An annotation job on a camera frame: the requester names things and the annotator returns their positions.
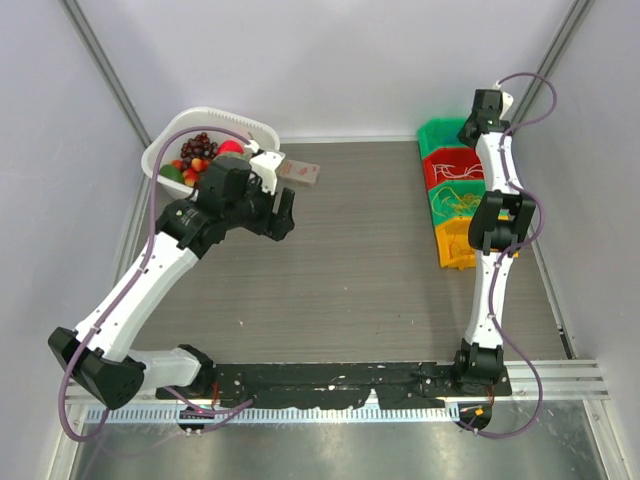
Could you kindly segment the yellow storage bin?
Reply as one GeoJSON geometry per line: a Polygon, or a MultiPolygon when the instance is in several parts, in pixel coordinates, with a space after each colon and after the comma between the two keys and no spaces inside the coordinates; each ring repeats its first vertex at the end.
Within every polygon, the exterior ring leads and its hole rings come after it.
{"type": "Polygon", "coordinates": [[[475,250],[469,245],[470,217],[456,217],[434,227],[441,268],[466,270],[476,267],[475,250]]]}

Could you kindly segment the green avocado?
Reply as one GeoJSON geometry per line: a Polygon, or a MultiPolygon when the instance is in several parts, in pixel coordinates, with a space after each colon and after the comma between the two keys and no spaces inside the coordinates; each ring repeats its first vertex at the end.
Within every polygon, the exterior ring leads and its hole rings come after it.
{"type": "Polygon", "coordinates": [[[182,171],[175,167],[172,164],[164,164],[159,169],[159,175],[170,180],[176,182],[178,184],[184,183],[184,177],[182,171]]]}

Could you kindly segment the red playing card box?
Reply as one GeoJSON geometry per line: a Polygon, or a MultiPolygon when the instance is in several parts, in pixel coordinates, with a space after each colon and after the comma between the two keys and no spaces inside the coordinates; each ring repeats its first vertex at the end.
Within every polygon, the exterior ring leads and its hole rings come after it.
{"type": "Polygon", "coordinates": [[[285,159],[278,167],[277,174],[284,181],[313,188],[319,178],[320,166],[303,161],[285,159]]]}

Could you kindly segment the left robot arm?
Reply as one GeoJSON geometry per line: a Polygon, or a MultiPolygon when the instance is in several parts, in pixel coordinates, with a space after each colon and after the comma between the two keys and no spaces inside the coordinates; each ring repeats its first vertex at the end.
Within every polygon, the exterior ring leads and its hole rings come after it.
{"type": "Polygon", "coordinates": [[[58,327],[50,335],[61,367],[106,408],[123,407],[141,390],[173,387],[193,399],[211,391],[215,364],[196,348],[142,352],[131,345],[177,280],[228,231],[244,228],[281,241],[293,230],[295,193],[276,189],[282,161],[269,151],[248,161],[218,157],[196,198],[164,208],[141,259],[96,310],[74,329],[58,327]]]}

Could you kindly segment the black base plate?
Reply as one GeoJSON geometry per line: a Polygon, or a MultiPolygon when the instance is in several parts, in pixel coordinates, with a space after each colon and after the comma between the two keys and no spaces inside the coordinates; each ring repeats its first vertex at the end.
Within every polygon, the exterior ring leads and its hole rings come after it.
{"type": "Polygon", "coordinates": [[[436,407],[446,397],[512,394],[506,371],[489,384],[459,378],[451,364],[435,362],[218,364],[205,379],[176,391],[226,408],[249,400],[258,409],[300,410],[359,409],[372,393],[384,410],[436,407]]]}

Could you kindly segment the red pink fruit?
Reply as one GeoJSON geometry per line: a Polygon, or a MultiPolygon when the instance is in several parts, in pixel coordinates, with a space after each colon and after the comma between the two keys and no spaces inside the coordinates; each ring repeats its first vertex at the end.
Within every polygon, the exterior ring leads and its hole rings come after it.
{"type": "Polygon", "coordinates": [[[218,145],[218,154],[243,154],[244,147],[241,143],[235,140],[226,140],[218,145]]]}

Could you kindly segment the red strawberries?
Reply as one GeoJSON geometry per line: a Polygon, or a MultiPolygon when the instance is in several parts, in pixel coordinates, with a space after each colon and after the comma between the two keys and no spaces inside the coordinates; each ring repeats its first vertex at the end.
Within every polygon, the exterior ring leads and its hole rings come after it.
{"type": "Polygon", "coordinates": [[[182,171],[184,177],[183,185],[194,187],[200,182],[201,176],[208,170],[210,161],[201,158],[186,160],[175,159],[171,161],[170,164],[178,167],[182,171]]]}

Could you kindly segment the green storage bin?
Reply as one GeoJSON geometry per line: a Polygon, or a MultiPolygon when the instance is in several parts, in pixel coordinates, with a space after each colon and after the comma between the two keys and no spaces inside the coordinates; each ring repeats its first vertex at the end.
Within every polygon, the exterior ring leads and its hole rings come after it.
{"type": "Polygon", "coordinates": [[[450,180],[429,190],[433,225],[456,217],[472,217],[485,191],[483,180],[450,180]]]}
{"type": "Polygon", "coordinates": [[[422,125],[417,131],[421,157],[440,148],[466,148],[458,139],[465,121],[463,117],[432,118],[422,125]]]}

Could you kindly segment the green round melon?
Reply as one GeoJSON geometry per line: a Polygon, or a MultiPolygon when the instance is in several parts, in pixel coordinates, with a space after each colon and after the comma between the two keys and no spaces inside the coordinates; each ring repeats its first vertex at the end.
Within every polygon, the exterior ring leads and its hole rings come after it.
{"type": "Polygon", "coordinates": [[[235,158],[235,159],[239,159],[239,160],[243,160],[243,161],[250,161],[252,157],[251,153],[238,153],[238,152],[224,152],[224,153],[220,153],[218,154],[215,158],[214,161],[220,161],[223,158],[235,158]]]}

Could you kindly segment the red storage bin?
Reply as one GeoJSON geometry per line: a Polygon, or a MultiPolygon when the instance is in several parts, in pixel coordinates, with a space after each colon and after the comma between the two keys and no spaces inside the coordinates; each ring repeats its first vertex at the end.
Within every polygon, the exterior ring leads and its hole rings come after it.
{"type": "Polygon", "coordinates": [[[483,180],[484,171],[469,148],[440,148],[422,160],[427,190],[450,180],[483,180]]]}

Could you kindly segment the far green storage bin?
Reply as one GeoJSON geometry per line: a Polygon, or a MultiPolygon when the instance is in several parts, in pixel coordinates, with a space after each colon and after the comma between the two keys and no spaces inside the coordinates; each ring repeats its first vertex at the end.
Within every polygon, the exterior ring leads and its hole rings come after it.
{"type": "Polygon", "coordinates": [[[466,148],[458,139],[465,121],[463,117],[432,118],[422,125],[417,131],[421,157],[440,148],[466,148]]]}

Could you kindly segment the white plastic basket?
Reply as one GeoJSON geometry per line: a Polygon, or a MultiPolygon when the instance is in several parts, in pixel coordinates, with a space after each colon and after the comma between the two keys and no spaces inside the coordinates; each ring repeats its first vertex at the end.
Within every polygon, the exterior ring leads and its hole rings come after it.
{"type": "Polygon", "coordinates": [[[243,145],[244,153],[251,153],[245,147],[250,140],[255,140],[263,149],[278,150],[280,146],[275,131],[267,125],[218,109],[195,107],[178,114],[144,151],[141,158],[143,172],[153,184],[161,184],[179,207],[191,202],[197,209],[213,213],[238,212],[244,208],[253,212],[251,201],[263,191],[262,181],[249,161],[235,158],[214,161],[213,158],[194,187],[159,175],[162,165],[175,159],[183,160],[180,157],[183,143],[201,132],[208,133],[218,145],[235,140],[243,145]]]}

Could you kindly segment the dark red grape bunch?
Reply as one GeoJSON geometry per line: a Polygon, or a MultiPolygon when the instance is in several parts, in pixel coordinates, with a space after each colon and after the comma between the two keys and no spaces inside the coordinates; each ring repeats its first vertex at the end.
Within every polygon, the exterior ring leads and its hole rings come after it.
{"type": "Polygon", "coordinates": [[[219,145],[206,132],[201,132],[183,143],[180,157],[183,160],[201,158],[212,160],[218,154],[219,145]]]}

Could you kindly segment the near green storage bin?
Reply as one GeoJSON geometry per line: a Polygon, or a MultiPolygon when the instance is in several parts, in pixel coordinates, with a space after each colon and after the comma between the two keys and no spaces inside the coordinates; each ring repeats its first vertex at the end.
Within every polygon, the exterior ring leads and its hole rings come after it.
{"type": "Polygon", "coordinates": [[[456,217],[472,217],[485,191],[483,180],[450,180],[429,190],[433,225],[456,217]]]}

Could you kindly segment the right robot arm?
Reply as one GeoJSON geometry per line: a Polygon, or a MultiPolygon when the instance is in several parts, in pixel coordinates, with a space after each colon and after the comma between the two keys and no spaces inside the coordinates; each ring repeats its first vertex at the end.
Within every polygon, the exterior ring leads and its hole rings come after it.
{"type": "Polygon", "coordinates": [[[477,262],[472,312],[451,371],[453,386],[465,395],[488,394],[506,381],[501,334],[506,286],[536,211],[512,157],[512,133],[505,119],[511,102],[497,87],[476,90],[471,113],[458,133],[459,141],[480,160],[485,181],[468,229],[477,262]]]}

